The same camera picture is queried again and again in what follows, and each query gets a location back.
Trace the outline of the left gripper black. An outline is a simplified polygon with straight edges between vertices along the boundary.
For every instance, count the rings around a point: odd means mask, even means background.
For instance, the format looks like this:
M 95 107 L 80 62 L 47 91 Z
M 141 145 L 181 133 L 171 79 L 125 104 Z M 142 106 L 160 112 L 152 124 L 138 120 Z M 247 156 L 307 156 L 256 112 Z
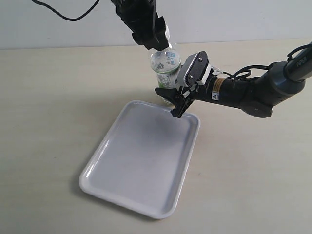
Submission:
M 137 44 L 157 51 L 168 47 L 167 26 L 164 17 L 158 17 L 154 0 L 113 0 L 112 3 Z

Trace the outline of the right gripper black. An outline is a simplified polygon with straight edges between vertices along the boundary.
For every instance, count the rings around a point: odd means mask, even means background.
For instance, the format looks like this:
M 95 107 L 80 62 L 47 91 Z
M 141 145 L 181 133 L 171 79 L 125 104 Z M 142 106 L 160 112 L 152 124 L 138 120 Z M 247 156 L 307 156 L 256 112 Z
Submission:
M 174 108 L 171 115 L 181 118 L 194 101 L 212 102 L 212 86 L 210 83 L 205 85 L 196 85 L 195 88 L 179 87 L 172 89 L 155 88 L 157 95 L 161 96 L 166 102 L 169 102 Z

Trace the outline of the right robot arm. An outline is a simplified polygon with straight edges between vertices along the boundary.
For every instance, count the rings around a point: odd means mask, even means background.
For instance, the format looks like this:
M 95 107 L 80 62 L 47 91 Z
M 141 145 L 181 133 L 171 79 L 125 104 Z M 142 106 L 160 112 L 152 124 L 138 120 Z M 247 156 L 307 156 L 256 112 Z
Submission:
M 176 88 L 155 88 L 180 118 L 195 101 L 237 108 L 259 118 L 272 115 L 273 107 L 303 90 L 312 76 L 312 45 L 299 46 L 286 61 L 270 65 L 249 65 L 234 74 L 213 67 L 205 51 L 187 57 L 177 76 Z

